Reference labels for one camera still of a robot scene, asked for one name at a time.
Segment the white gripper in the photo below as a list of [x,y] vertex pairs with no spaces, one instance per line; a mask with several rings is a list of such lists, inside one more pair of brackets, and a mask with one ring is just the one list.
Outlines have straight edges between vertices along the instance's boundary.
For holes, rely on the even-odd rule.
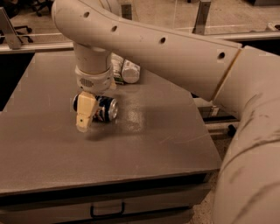
[[76,127],[80,132],[87,132],[91,126],[93,116],[98,109],[98,102],[94,95],[101,95],[108,89],[116,90],[113,69],[98,74],[82,72],[75,68],[77,85],[85,92],[78,95]]

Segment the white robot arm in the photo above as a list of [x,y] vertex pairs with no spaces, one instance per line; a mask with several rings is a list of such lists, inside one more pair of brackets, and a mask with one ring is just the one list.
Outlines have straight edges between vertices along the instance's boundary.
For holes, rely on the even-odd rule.
[[55,0],[52,19],[73,41],[77,128],[113,84],[116,53],[239,119],[218,176],[213,224],[280,224],[280,57],[250,46],[119,17],[116,0]]

